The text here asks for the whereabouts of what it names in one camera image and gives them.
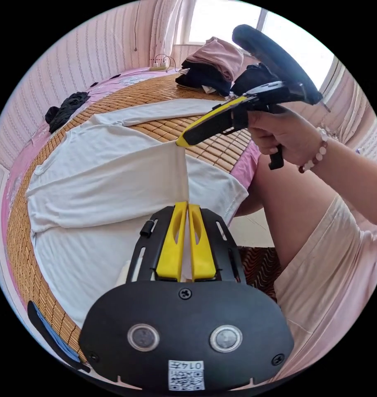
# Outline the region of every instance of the bamboo mat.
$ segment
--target bamboo mat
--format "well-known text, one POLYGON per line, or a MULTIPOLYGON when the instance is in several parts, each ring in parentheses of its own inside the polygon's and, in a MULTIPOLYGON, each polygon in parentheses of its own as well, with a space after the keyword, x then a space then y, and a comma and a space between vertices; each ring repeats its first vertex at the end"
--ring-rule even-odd
MULTIPOLYGON (((176 75, 156 77, 116 91, 90 105, 62 129, 55 132, 25 174, 11 210, 7 230, 7 253, 19 293, 26 304, 28 301, 32 301, 37 305, 56 333, 79 354, 82 361, 86 361, 86 359, 78 345, 80 329, 56 301, 48 284, 43 279, 34 257, 25 192, 36 166, 42 164, 60 144, 66 131, 84 123, 93 114, 179 98, 221 100, 218 95, 177 87, 175 78, 176 75)), ((182 117, 158 120, 138 124, 131 128, 160 142, 167 142, 175 140, 188 125, 197 119, 198 117, 182 117)), ((242 130, 229 136, 212 137, 186 151, 193 157, 230 172, 250 139, 248 131, 242 130)))

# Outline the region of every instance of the qr code label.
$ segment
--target qr code label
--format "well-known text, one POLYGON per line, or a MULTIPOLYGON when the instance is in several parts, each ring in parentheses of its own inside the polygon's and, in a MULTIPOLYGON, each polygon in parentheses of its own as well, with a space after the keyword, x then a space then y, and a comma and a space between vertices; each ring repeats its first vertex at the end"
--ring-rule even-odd
POLYGON ((168 361, 169 390, 205 390, 203 361, 168 361))

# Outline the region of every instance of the window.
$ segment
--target window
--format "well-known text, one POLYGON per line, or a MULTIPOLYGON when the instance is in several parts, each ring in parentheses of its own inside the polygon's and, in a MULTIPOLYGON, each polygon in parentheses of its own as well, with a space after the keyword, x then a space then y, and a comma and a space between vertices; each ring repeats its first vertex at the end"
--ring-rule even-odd
POLYGON ((316 87, 329 83, 337 59, 320 41, 293 22, 252 4, 236 0, 190 0, 182 44, 203 44, 212 36, 232 43, 237 25, 261 30, 287 51, 312 79, 316 87))

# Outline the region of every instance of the power strip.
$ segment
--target power strip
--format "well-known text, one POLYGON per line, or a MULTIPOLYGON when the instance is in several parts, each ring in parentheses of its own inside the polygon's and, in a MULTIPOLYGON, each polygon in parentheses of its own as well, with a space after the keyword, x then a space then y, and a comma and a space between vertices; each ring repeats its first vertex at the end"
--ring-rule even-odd
POLYGON ((160 71, 160 70, 167 70, 167 69, 168 69, 168 68, 167 68, 166 66, 150 66, 149 71, 150 71, 150 72, 153 72, 153 71, 155 71, 155 70, 160 71))

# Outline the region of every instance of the blue strap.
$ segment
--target blue strap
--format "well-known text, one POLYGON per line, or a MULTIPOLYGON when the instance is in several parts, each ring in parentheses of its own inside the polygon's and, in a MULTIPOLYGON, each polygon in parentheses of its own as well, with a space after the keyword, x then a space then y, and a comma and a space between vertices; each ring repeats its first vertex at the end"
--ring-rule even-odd
POLYGON ((72 360, 74 360, 74 361, 79 363, 80 362, 80 358, 79 358, 78 354, 69 345, 67 345, 61 339, 61 337, 53 330, 53 328, 50 326, 48 321, 45 319, 45 317, 42 315, 42 313, 40 312, 40 310, 38 309, 38 307, 34 303, 33 303, 33 306, 36 309, 36 312, 37 312, 41 322, 44 324, 45 328, 47 329, 47 331, 49 332, 49 334, 51 335, 51 337, 53 338, 55 343, 63 350, 63 352, 69 358, 71 358, 72 360))

